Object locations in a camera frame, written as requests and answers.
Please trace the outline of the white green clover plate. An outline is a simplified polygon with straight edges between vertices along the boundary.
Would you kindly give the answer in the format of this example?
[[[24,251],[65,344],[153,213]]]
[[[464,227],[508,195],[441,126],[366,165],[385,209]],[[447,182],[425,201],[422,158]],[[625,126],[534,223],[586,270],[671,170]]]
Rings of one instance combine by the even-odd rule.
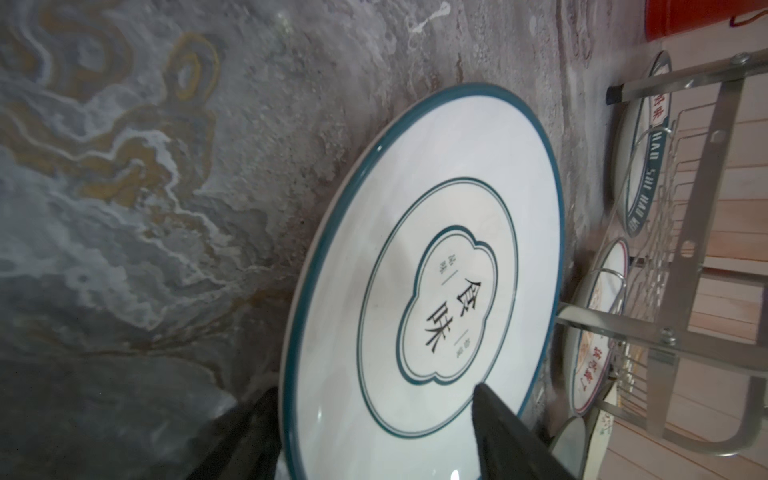
[[[446,88],[355,162],[307,253],[280,372],[294,479],[479,479],[473,393],[529,403],[565,260],[556,157],[502,87]]]

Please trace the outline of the stainless steel dish rack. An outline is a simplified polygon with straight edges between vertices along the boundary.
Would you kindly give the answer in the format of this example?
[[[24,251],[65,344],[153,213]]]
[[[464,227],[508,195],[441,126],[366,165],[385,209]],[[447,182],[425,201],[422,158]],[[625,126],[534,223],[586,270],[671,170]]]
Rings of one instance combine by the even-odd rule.
[[[696,291],[701,279],[765,286],[763,275],[709,267],[706,247],[714,222],[716,202],[732,141],[745,80],[767,71],[765,50],[742,52],[728,59],[672,70],[669,55],[661,52],[641,79],[607,89],[609,105],[630,103],[656,94],[717,85],[710,105],[712,116],[702,133],[702,153],[691,179],[677,178],[677,151],[683,137],[676,118],[670,117],[671,134],[650,216],[635,237],[642,244],[621,277],[620,293],[607,312],[563,303],[559,324],[614,340],[626,348],[641,349],[646,358],[626,357],[618,366],[619,381],[627,401],[610,413],[683,449],[711,456],[730,457],[750,448],[767,415],[767,325],[760,322],[754,343],[713,337],[689,328]],[[673,223],[674,196],[688,191],[688,204],[680,226]],[[710,442],[670,430],[667,417],[679,362],[688,359],[719,370],[748,377],[743,415],[730,438]]]

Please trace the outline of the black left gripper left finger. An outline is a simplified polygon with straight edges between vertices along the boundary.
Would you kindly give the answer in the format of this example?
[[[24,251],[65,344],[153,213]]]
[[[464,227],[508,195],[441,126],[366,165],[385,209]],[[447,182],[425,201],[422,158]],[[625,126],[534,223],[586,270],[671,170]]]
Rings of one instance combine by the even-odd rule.
[[[278,388],[267,390],[188,479],[274,479],[282,450]]]

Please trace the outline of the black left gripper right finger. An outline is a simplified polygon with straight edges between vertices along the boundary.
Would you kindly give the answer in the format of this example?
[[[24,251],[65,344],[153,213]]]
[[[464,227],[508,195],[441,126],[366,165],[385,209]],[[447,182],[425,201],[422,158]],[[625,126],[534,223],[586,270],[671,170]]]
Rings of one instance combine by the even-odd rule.
[[[481,479],[574,479],[485,383],[474,388],[471,417]]]

